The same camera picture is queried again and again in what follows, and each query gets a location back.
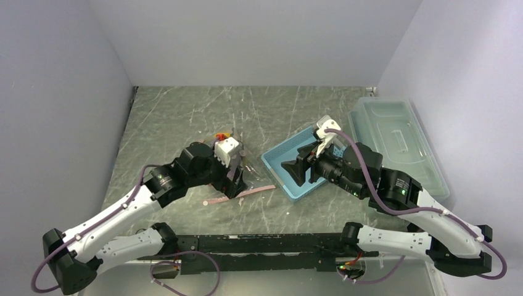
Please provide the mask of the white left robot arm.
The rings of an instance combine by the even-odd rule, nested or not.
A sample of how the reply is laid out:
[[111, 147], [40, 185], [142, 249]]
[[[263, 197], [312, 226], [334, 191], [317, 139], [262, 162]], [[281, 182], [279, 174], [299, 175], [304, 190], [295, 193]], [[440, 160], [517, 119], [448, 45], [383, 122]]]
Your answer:
[[232, 199], [246, 189], [242, 144], [233, 139], [211, 144], [193, 142], [164, 165], [146, 165], [137, 185], [120, 200], [88, 221], [43, 236], [44, 264], [64, 295], [85, 289], [104, 271], [141, 257], [168, 259], [179, 249], [178, 237], [166, 223], [123, 237], [136, 220], [184, 197], [192, 187], [210, 185]]

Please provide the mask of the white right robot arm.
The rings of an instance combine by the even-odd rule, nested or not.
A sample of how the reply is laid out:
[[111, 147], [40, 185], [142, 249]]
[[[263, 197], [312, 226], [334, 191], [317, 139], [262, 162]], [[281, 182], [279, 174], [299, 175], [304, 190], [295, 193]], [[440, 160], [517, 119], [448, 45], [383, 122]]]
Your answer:
[[348, 256], [358, 252], [397, 253], [461, 278], [485, 277], [492, 270], [492, 256], [486, 251], [492, 239], [489, 226], [472, 225], [456, 217], [410, 175], [383, 167], [382, 155], [360, 142], [339, 156], [315, 141], [298, 148], [296, 158], [282, 162], [281, 167], [298, 186], [323, 178], [359, 199], [367, 199], [379, 213], [416, 227], [415, 231], [385, 231], [348, 222], [339, 241], [341, 251]]

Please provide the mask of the clear zip top bag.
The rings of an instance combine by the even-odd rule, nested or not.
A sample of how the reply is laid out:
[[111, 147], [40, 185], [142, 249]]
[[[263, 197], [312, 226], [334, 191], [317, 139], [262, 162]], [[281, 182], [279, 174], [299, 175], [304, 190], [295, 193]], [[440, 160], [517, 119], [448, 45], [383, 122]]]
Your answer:
[[244, 143], [241, 131], [232, 128], [207, 136], [202, 142], [213, 148], [228, 169], [226, 192], [210, 194], [202, 202], [204, 206], [229, 201], [231, 198], [226, 195], [229, 192], [234, 193], [234, 198], [243, 200], [248, 195], [276, 188], [256, 156]]

